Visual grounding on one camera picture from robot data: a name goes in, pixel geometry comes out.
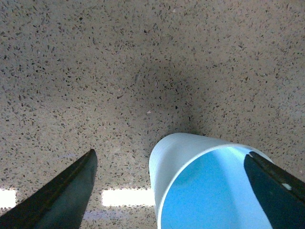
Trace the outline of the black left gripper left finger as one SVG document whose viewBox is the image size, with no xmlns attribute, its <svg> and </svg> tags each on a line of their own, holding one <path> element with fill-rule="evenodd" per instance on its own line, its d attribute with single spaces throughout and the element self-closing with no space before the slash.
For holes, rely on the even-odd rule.
<svg viewBox="0 0 305 229">
<path fill-rule="evenodd" d="M 2 229 L 78 229 L 92 194 L 97 156 L 91 149 L 0 218 Z"/>
</svg>

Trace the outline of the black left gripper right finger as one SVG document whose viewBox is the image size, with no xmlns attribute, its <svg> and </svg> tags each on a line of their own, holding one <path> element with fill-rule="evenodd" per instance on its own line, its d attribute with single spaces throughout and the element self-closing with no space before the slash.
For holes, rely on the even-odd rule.
<svg viewBox="0 0 305 229">
<path fill-rule="evenodd" d="M 252 151 L 244 159 L 252 190 L 274 229 L 305 227 L 305 183 Z"/>
</svg>

